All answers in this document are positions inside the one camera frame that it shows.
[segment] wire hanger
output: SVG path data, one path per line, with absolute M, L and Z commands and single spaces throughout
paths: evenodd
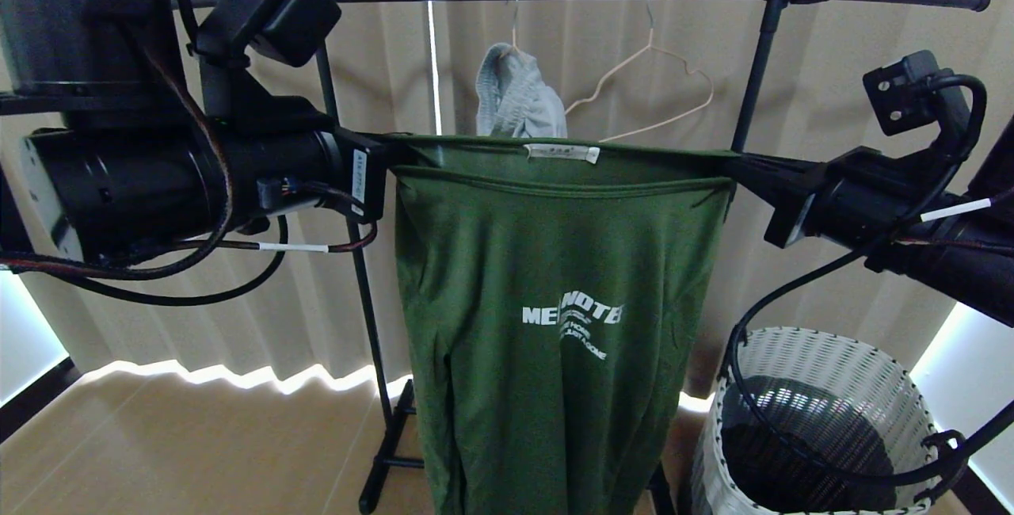
M 577 99 L 577 100 L 575 100 L 575 102 L 571 103 L 570 106 L 567 108 L 567 111 L 564 112 L 564 114 L 565 115 L 569 115 L 570 112 L 572 112 L 574 109 L 574 107 L 578 107 L 578 106 L 580 106 L 580 104 L 590 103 L 594 99 L 597 99 L 598 93 L 601 92 L 602 85 L 605 84 L 605 80 L 606 79 L 611 78 L 612 75 L 615 74 L 617 71 L 623 70 L 623 68 L 627 67 L 627 64 L 630 64 L 631 61 L 637 60 L 638 57 L 641 57 L 641 56 L 643 56 L 644 53 L 648 53 L 648 52 L 661 53 L 661 54 L 664 54 L 664 56 L 674 57 L 674 58 L 676 58 L 676 60 L 681 61 L 681 63 L 683 64 L 683 72 L 684 72 L 684 74 L 687 74 L 687 75 L 693 75 L 693 74 L 703 75 L 704 78 L 708 79 L 708 86 L 710 88 L 710 93 L 708 93 L 708 98 L 705 100 L 705 102 L 703 102 L 701 104 L 698 104 L 698 106 L 693 107 L 693 109 L 684 111 L 681 114 L 676 115 L 676 117 L 674 117 L 674 118 L 665 119 L 665 121 L 663 121 L 663 122 L 658 122 L 658 123 L 655 123 L 655 125 L 646 126 L 646 128 L 635 129 L 635 130 L 632 130 L 629 133 L 621 133 L 621 135 L 605 137 L 605 139 L 600 140 L 600 143 L 604 143 L 604 142 L 606 142 L 606 140 L 623 139 L 623 137 L 625 137 L 625 136 L 637 135 L 637 133 L 644 133 L 644 132 L 646 132 L 646 130 L 658 129 L 658 128 L 660 128 L 660 126 L 669 125 L 669 123 L 671 123 L 671 122 L 677 122 L 677 121 L 679 121 L 679 119 L 687 117 L 687 115 L 692 115 L 692 114 L 695 114 L 695 112 L 697 112 L 697 111 L 704 109 L 704 107 L 706 107 L 708 104 L 710 104 L 711 100 L 714 99 L 714 97 L 715 97 L 715 84 L 714 84 L 713 81 L 711 81 L 711 78 L 709 77 L 709 75 L 707 75 L 705 72 L 703 72 L 701 70 L 691 70 L 691 64 L 689 63 L 689 61 L 685 60 L 685 58 L 683 58 L 681 56 L 678 56 L 678 54 L 671 53 L 668 50 L 660 49 L 660 47 L 655 46 L 655 16 L 651 12 L 651 0 L 647 0 L 645 7 L 648 10 L 648 24 L 649 24 L 649 28 L 648 28 L 648 46 L 644 46 L 643 49 L 637 50 L 637 52 L 634 53 L 633 56 L 628 57 L 627 60 L 621 61 L 621 63 L 619 65 L 617 65 L 617 67 L 613 67 L 612 70 L 606 71 L 605 74 L 602 75 L 602 78 L 598 79 L 598 85 L 595 85 L 595 92 L 591 93 L 591 96 L 586 97 L 586 99 Z
M 510 53 L 521 53 L 521 50 L 517 49 L 517 7 L 520 3 L 521 0 L 514 0 L 514 20 L 510 24 L 510 49 L 500 54 L 500 60 Z

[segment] basket handle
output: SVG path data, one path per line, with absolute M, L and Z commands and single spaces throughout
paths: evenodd
M 940 457 L 946 457 L 949 454 L 954 453 L 954 448 L 950 445 L 951 440 L 954 440 L 957 442 L 957 445 L 960 446 L 964 444 L 964 435 L 957 430 L 947 430 L 936 434 L 930 434 L 923 439 L 923 446 L 932 446 L 937 449 L 937 454 Z M 942 495 L 948 493 L 950 489 L 954 487 L 954 484 L 957 484 L 958 480 L 964 475 L 964 471 L 967 468 L 968 460 L 966 459 L 957 464 L 949 475 L 943 476 L 939 484 L 917 494 L 916 501 L 919 502 L 929 498 L 931 504 L 936 503 Z

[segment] light gray garment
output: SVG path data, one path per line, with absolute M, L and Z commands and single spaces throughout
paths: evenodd
M 477 135 L 567 139 L 563 100 L 542 82 L 538 63 L 531 54 L 511 52 L 510 45 L 490 47 L 479 67 L 476 92 Z

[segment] light under curtain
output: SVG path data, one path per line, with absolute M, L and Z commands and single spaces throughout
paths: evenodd
M 745 86 L 762 2 L 654 0 L 655 43 L 684 56 L 714 79 L 714 102 L 682 121 L 627 137 L 624 143 L 672 149 L 725 149 Z M 329 39 L 343 125 L 366 132 L 433 133 L 433 92 L 425 3 L 342 5 Z M 475 77 L 489 46 L 510 42 L 514 6 L 502 2 L 434 2 L 433 32 L 445 133 L 473 135 Z M 182 27 L 177 23 L 177 31 Z M 518 45 L 538 58 L 547 84 L 565 104 L 589 95 L 604 71 L 645 45 L 643 0 L 523 2 Z M 184 39 L 180 35 L 180 45 Z M 930 49 L 943 67 L 974 74 L 991 88 L 983 142 L 953 183 L 963 190 L 1014 112 L 1004 89 L 1014 77 L 1014 0 L 993 0 L 985 13 L 922 6 L 830 2 L 790 6 L 760 92 L 747 150 L 827 160 L 858 144 L 887 154 L 909 153 L 933 139 L 931 129 L 886 139 L 876 125 L 860 78 L 898 57 Z M 254 58 L 254 75 L 272 92 L 307 96 L 322 107 L 312 64 L 299 70 Z M 190 88 L 199 93 L 196 64 L 184 58 Z M 0 88 L 9 79 L 0 77 Z M 569 115 L 571 139 L 598 140 L 670 118 L 700 103 L 708 86 L 687 78 L 678 61 L 651 56 L 606 82 L 594 103 Z M 15 135 L 56 118 L 3 118 L 4 168 L 19 171 Z M 393 188 L 389 190 L 392 197 Z M 706 396 L 732 323 L 772 288 L 840 254 L 826 241 L 804 240 L 779 250 L 763 240 L 770 209 L 739 193 L 722 236 L 717 267 L 686 391 Z M 346 237 L 333 212 L 301 212 L 293 241 L 336 243 Z M 393 216 L 366 248 L 388 379 L 409 372 L 393 263 Z M 37 246 L 52 247 L 38 220 L 26 223 Z M 193 295 L 221 291 L 255 276 L 270 255 L 215 252 L 197 269 L 144 291 Z M 23 278 L 47 319 L 82 370 L 115 360 L 146 364 L 178 360 L 189 370 L 225 365 L 243 374 L 272 366 L 279 378 L 322 364 L 335 377 L 370 364 L 352 260 L 291 252 L 279 274 L 243 298 L 207 308 L 167 309 L 126 304 L 79 292 L 53 278 Z M 856 265 L 776 302 L 759 326 L 796 324 L 836 332 L 877 346 L 911 367 L 953 306 L 923 285 L 872 274 Z

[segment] green garment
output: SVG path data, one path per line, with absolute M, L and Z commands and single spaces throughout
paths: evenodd
M 732 154 L 387 140 L 411 149 L 397 272 L 437 512 L 631 513 L 676 412 Z

